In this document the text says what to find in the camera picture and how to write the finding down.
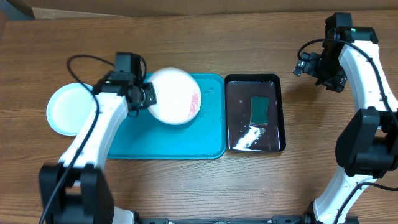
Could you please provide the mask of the pink plate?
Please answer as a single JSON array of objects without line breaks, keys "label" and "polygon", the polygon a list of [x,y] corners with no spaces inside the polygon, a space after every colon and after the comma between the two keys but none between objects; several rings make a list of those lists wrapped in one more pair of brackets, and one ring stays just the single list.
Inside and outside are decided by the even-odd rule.
[{"label": "pink plate", "polygon": [[162,68],[148,79],[154,86],[157,103],[149,106],[150,113],[159,121],[170,125],[190,122],[192,95],[197,92],[201,107],[201,90],[195,79],[179,68]]}]

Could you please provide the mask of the light blue plate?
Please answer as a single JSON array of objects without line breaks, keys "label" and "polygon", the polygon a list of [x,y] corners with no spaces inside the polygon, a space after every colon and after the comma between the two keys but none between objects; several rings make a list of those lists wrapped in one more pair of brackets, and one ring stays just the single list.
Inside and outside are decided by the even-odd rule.
[{"label": "light blue plate", "polygon": [[76,136],[94,106],[90,93],[91,85],[80,83],[67,84],[58,89],[49,99],[46,118],[50,127],[64,136]]}]

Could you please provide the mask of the green sponge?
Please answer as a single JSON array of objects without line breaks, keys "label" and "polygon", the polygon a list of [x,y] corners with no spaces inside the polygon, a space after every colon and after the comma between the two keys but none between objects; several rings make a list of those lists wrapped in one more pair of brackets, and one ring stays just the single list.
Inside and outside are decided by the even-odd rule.
[{"label": "green sponge", "polygon": [[269,99],[262,96],[253,96],[251,98],[251,118],[250,125],[263,126],[267,125],[269,118],[267,110],[269,106]]}]

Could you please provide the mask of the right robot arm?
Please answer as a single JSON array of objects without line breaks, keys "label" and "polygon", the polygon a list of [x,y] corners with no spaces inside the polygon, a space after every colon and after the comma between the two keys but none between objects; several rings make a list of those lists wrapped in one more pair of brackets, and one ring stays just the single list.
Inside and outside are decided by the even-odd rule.
[{"label": "right robot arm", "polygon": [[301,223],[355,223],[348,211],[369,187],[397,169],[397,99],[389,88],[371,27],[329,27],[319,39],[323,52],[299,49],[294,74],[317,78],[319,85],[341,92],[349,83],[355,115],[336,141],[337,170],[301,218]]}]

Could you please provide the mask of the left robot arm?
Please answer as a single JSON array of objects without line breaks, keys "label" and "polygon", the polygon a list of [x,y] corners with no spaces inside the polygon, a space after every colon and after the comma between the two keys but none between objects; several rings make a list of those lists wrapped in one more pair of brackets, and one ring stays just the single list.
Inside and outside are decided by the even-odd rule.
[{"label": "left robot arm", "polygon": [[55,165],[39,172],[43,204],[41,223],[134,223],[136,214],[114,204],[104,177],[106,158],[120,124],[130,111],[155,104],[145,72],[108,72],[88,94],[90,113],[69,148]]}]

